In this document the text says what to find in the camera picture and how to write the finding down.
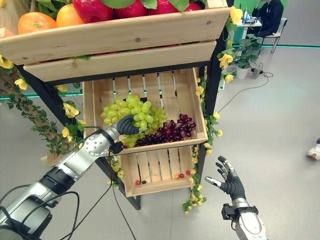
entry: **potted plant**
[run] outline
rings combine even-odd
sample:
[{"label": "potted plant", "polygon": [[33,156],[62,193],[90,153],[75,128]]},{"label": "potted plant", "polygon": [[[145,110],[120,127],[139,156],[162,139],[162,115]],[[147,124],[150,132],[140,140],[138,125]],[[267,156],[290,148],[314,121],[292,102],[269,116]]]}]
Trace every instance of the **potted plant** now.
[{"label": "potted plant", "polygon": [[250,63],[254,63],[258,58],[258,53],[261,48],[257,42],[258,37],[253,34],[248,34],[246,39],[242,39],[239,48],[234,49],[234,61],[237,63],[236,77],[238,79],[246,78],[250,69]]}]

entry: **red grapes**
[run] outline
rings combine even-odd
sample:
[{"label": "red grapes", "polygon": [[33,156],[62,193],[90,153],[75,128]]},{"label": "red grapes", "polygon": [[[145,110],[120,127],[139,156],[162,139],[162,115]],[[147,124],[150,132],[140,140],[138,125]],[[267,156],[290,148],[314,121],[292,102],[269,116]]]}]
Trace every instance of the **red grapes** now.
[{"label": "red grapes", "polygon": [[195,128],[196,123],[191,117],[188,117],[187,114],[180,114],[176,122],[167,120],[154,134],[138,139],[135,147],[187,140],[192,137]]}]

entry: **green wall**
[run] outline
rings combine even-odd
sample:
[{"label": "green wall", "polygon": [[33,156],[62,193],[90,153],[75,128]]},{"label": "green wall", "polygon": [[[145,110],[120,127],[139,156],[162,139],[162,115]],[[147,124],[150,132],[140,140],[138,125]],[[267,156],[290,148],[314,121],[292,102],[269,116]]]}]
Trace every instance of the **green wall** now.
[{"label": "green wall", "polygon": [[[247,10],[249,12],[249,14],[252,13],[252,11],[254,10],[255,5],[257,4],[258,0],[234,0],[234,6],[236,8],[240,8],[240,4],[241,4],[241,9],[242,10]],[[288,0],[281,0],[283,7],[285,8],[287,5],[287,1]],[[260,3],[259,8],[265,4],[265,2]],[[234,37],[233,37],[233,42],[234,43],[238,43],[241,40],[242,37],[242,33],[243,33],[243,28],[239,27],[235,33],[234,33]]]}]

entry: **silver robotic arm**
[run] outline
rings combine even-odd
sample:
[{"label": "silver robotic arm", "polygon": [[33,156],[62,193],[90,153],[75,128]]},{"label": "silver robotic arm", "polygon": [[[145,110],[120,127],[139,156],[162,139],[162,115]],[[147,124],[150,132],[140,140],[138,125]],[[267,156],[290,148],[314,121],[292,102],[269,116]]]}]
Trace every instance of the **silver robotic arm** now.
[{"label": "silver robotic arm", "polygon": [[[39,181],[32,183],[7,207],[7,215],[0,214],[0,239],[22,240],[39,239],[52,215],[49,208],[54,208],[61,197],[92,166],[96,159],[106,154],[109,149],[121,151],[121,145],[114,141],[122,134],[137,134],[139,129],[132,125],[133,115],[127,115],[106,130],[99,130],[87,137],[79,149],[66,155],[48,171]],[[38,207],[30,216],[25,217]]]},{"label": "silver robotic arm", "polygon": [[210,176],[204,179],[231,197],[232,206],[228,203],[223,205],[221,211],[223,219],[235,222],[235,232],[240,240],[267,240],[265,225],[258,217],[257,208],[247,202],[244,186],[236,171],[223,156],[218,157],[218,160],[222,164],[218,162],[215,164],[225,182]]}]

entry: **white shoe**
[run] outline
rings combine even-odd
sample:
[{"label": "white shoe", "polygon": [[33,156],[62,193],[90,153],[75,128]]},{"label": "white shoe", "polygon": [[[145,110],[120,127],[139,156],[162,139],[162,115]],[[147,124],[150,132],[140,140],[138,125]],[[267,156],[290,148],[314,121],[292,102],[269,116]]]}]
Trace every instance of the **white shoe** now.
[{"label": "white shoe", "polygon": [[315,147],[311,148],[308,152],[307,155],[310,158],[320,160],[320,144],[315,145]]}]

